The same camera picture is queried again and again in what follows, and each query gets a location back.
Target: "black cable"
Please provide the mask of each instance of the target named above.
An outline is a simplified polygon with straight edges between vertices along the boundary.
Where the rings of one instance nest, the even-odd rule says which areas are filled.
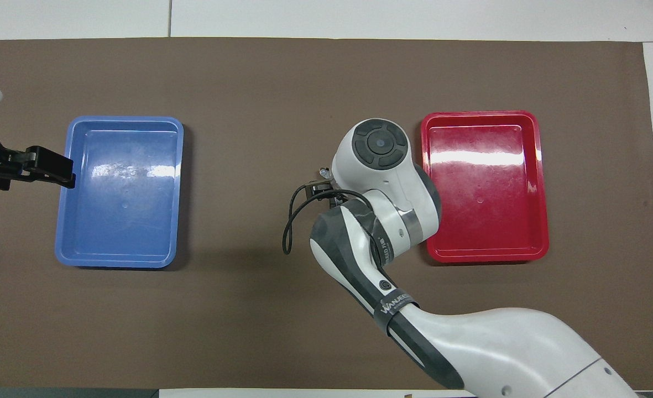
[[[303,188],[304,188],[304,186],[299,187],[294,192],[294,194],[292,196],[292,201],[289,202],[289,219],[288,219],[288,221],[286,221],[286,225],[284,226],[284,232],[283,232],[283,253],[284,254],[289,254],[291,252],[291,242],[292,242],[292,234],[291,234],[292,227],[291,227],[291,224],[293,223],[294,219],[296,218],[296,215],[298,215],[299,212],[301,212],[304,209],[304,207],[306,207],[309,203],[311,203],[313,201],[317,201],[318,199],[324,199],[326,197],[333,197],[333,195],[335,193],[343,193],[343,194],[346,194],[346,195],[351,195],[351,196],[358,197],[361,201],[363,201],[365,203],[366,206],[368,206],[368,208],[370,210],[373,209],[373,206],[371,205],[371,202],[368,201],[368,199],[366,199],[366,197],[363,196],[362,194],[360,194],[359,192],[350,191],[348,189],[331,189],[330,191],[319,192],[316,195],[314,195],[312,197],[309,197],[309,199],[304,201],[301,205],[299,205],[299,207],[294,212],[292,212],[291,208],[292,208],[292,205],[294,204],[294,199],[296,198],[296,195],[299,193],[299,191],[301,191],[301,189],[303,189]]]
[[[289,213],[286,215],[287,219],[289,219],[289,217],[291,217],[291,209],[294,206],[294,199],[296,199],[296,196],[299,194],[299,192],[301,190],[305,189],[305,188],[306,188],[306,184],[304,184],[303,186],[300,186],[299,188],[297,188],[296,191],[294,191],[294,193],[291,195],[291,199],[289,200]],[[285,247],[284,247],[284,237],[283,237],[283,253],[284,254],[289,254],[289,252],[291,252],[291,240],[292,239],[291,239],[291,224],[290,224],[289,225],[289,248],[286,251],[285,251]]]

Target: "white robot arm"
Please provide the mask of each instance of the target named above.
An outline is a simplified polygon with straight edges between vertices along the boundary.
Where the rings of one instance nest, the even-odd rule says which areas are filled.
[[[435,315],[384,267],[438,229],[440,197],[412,163],[403,129],[384,119],[356,124],[341,141],[332,184],[355,191],[321,214],[311,250],[321,267],[374,317],[429,376],[479,398],[637,398],[579,335],[552,315],[505,308]]]

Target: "brown mat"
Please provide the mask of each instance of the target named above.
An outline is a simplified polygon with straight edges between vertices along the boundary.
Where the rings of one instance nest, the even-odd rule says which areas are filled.
[[[53,253],[59,189],[0,191],[0,386],[439,386],[316,264],[324,203],[294,188],[362,119],[419,146],[434,111],[539,119],[550,251],[525,265],[389,272],[442,314],[531,307],[566,321],[653,389],[653,142],[631,43],[121,39],[0,41],[0,139],[63,151],[80,115],[169,115],[186,128],[180,251],[166,271],[74,269]]]

